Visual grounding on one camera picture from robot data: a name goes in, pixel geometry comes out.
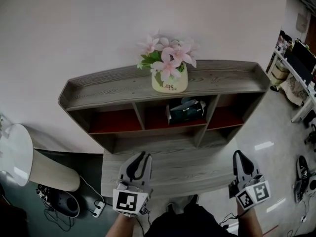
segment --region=person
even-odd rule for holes
[[[222,228],[214,216],[204,207],[197,204],[198,196],[194,195],[184,208],[184,213],[176,215],[173,205],[169,204],[166,212],[154,220],[145,237],[231,237],[226,229]],[[262,237],[262,230],[254,208],[244,212],[237,202],[239,228],[238,236]],[[106,237],[132,237],[135,218],[128,218],[120,214]]]

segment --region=power strip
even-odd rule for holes
[[[93,213],[93,217],[95,217],[95,218],[99,218],[101,212],[103,211],[105,203],[102,202],[102,201],[99,201],[98,206],[100,207],[100,209],[99,208],[95,208],[94,213]]]

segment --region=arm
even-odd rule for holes
[[[132,237],[135,218],[119,214],[105,237]]]
[[[237,213],[244,213],[243,208],[237,201]],[[238,236],[262,237],[262,230],[257,219],[256,211],[251,208],[246,214],[238,219],[239,229]]]

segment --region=white pot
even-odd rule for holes
[[[152,86],[153,89],[163,93],[180,93],[186,90],[188,87],[188,70],[185,63],[184,70],[181,72],[181,77],[178,80],[169,78],[168,81],[158,83],[156,77],[160,77],[160,73],[156,76],[152,74]]]

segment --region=gray wooden shelf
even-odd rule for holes
[[[141,151],[153,156],[157,198],[210,191],[232,181],[231,157],[237,149],[232,139],[270,80],[257,63],[242,61],[200,60],[197,68],[188,66],[188,76],[188,88],[176,94],[154,91],[150,72],[136,66],[67,81],[60,106],[105,149],[102,195],[112,196],[119,167]],[[170,126],[163,110],[182,97],[203,99],[205,115]]]

